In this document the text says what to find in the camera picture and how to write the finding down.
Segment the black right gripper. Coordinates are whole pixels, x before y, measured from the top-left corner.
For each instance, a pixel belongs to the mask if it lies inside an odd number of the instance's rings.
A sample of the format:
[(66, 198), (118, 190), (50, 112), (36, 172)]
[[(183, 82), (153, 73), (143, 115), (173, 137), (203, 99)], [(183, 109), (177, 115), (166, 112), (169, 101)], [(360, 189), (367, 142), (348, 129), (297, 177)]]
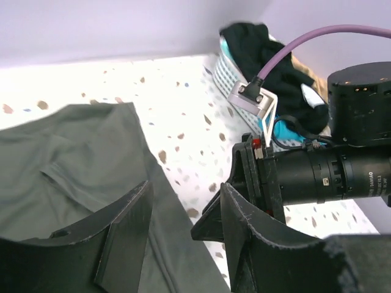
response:
[[(232, 148), (230, 183), (258, 209), (284, 223), (285, 213), (277, 179), (276, 156), (263, 136), (243, 134)], [(208, 202), (191, 229), (195, 241), (223, 242), (220, 193)]]

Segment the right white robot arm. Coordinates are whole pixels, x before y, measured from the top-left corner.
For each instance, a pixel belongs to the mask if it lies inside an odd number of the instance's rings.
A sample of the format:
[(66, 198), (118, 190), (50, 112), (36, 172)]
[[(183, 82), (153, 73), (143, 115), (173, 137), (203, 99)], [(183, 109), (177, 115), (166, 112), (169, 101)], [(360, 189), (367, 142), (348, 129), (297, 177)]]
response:
[(284, 206), (351, 198), (390, 202), (390, 63), (365, 63), (328, 77), (326, 139), (281, 152), (245, 134), (233, 147), (228, 183), (273, 221)]

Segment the grey t shirt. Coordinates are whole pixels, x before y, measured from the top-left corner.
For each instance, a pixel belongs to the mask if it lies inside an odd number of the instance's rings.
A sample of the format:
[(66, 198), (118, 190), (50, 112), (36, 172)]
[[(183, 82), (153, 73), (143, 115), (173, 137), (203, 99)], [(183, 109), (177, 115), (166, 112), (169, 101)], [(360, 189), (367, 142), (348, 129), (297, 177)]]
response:
[(131, 103), (69, 105), (1, 131), (1, 236), (46, 238), (143, 181), (154, 203), (139, 291), (227, 292)]

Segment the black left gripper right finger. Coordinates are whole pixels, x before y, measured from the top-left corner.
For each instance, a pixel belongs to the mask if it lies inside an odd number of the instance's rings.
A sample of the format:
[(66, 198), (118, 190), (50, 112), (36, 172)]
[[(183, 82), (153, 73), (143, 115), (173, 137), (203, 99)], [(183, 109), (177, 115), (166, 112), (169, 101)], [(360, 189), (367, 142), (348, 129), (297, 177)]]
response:
[(221, 216), (233, 292), (390, 292), (390, 236), (294, 230), (221, 186)]

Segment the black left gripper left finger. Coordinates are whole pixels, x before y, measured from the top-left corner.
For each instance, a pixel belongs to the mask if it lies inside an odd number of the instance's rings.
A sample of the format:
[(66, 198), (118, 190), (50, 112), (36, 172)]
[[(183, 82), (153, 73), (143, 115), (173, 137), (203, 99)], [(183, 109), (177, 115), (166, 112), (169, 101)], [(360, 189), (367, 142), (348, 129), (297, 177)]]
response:
[(1, 292), (137, 292), (152, 209), (144, 181), (48, 239), (1, 239)]

